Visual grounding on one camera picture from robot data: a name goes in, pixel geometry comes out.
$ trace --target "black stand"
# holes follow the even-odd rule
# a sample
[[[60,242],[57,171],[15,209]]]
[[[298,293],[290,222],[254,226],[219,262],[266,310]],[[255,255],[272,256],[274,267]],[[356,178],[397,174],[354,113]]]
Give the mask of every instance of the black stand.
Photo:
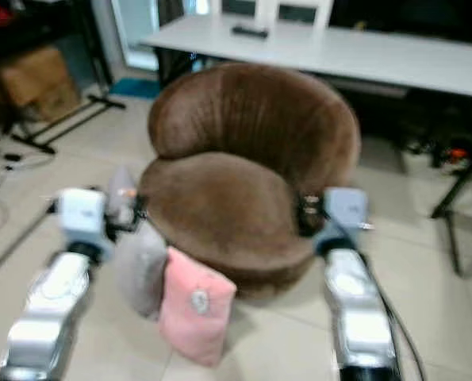
[[[94,12],[90,0],[67,0],[67,4],[69,5],[69,9],[71,10],[71,19],[73,20],[76,29],[82,35],[84,47],[87,51],[88,56],[90,57],[91,69],[94,74],[95,80],[100,88],[100,91],[102,92],[102,96],[98,97],[92,94],[88,95],[87,97],[89,99],[89,102],[86,105],[80,106],[78,109],[61,117],[57,121],[54,121],[53,123],[47,125],[43,129],[35,133],[30,133],[23,121],[19,123],[19,127],[23,132],[23,136],[12,134],[11,137],[20,143],[27,144],[30,147],[39,149],[40,151],[48,153],[50,155],[56,154],[56,150],[50,145],[55,140],[60,139],[64,135],[72,132],[87,121],[106,112],[112,107],[118,108],[120,110],[124,110],[126,108],[123,103],[114,102],[107,98],[107,92],[110,86],[113,84],[113,78],[110,74],[109,67],[103,55],[102,41],[96,27],[96,20],[94,17]],[[102,108],[94,111],[92,114],[83,118],[81,121],[77,121],[64,131],[57,133],[55,136],[50,137],[46,141],[42,143],[39,143],[37,141],[40,136],[53,129],[60,123],[63,123],[69,118],[74,117],[75,115],[85,110],[88,110],[96,105],[102,105]]]
[[[435,207],[432,213],[432,218],[443,218],[446,226],[447,233],[449,235],[449,244],[450,244],[450,255],[452,267],[455,273],[461,278],[468,278],[472,275],[472,263],[466,269],[463,269],[461,261],[459,259],[459,249],[458,242],[455,235],[455,225],[453,218],[453,211],[451,206],[454,200],[460,195],[465,186],[472,181],[472,163],[468,168],[459,176],[456,183],[445,195],[442,201]]]

